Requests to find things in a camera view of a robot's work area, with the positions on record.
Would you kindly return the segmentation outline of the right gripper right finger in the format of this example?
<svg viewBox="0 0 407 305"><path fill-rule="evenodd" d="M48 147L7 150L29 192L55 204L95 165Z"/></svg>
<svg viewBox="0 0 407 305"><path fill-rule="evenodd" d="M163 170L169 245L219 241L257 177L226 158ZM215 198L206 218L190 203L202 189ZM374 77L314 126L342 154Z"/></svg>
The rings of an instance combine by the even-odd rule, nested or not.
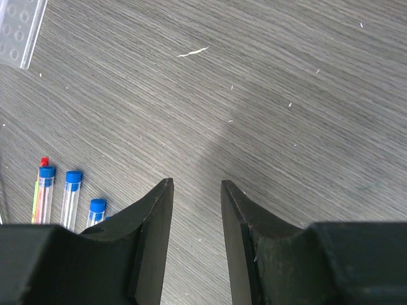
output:
<svg viewBox="0 0 407 305"><path fill-rule="evenodd" d="M264 304L256 240L279 240L301 229L255 203L230 180L221 183L221 211L232 303Z"/></svg>

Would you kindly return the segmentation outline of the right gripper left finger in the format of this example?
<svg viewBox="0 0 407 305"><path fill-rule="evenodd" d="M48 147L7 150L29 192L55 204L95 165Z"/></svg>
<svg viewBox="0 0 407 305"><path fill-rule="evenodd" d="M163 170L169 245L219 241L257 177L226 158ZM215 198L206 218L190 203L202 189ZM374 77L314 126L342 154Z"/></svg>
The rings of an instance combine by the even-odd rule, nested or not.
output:
<svg viewBox="0 0 407 305"><path fill-rule="evenodd" d="M93 245L80 304L159 304L167 259L174 182L163 179L144 197L81 235Z"/></svg>

